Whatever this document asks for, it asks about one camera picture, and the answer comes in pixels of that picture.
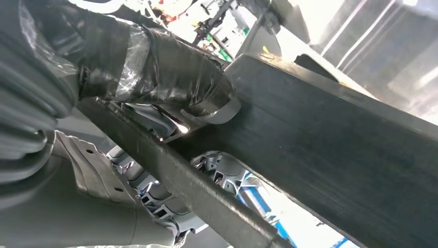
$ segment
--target car undercarriage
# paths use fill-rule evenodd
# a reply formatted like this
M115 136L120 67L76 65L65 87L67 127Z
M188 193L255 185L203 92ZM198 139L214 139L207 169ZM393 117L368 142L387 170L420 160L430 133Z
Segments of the car undercarriage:
M0 4L0 247L293 247L250 172L360 247L435 247L437 127L273 54L231 64L67 1ZM79 110L107 154L57 129Z

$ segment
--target clear plastic wrap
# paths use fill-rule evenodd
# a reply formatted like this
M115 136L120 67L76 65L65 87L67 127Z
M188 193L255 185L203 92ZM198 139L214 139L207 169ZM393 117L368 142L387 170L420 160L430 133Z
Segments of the clear plastic wrap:
M22 27L35 56L56 73L85 72L81 98L165 104L194 116L230 102L233 90L220 66L170 34L68 2L25 3L30 13L23 20L38 23Z

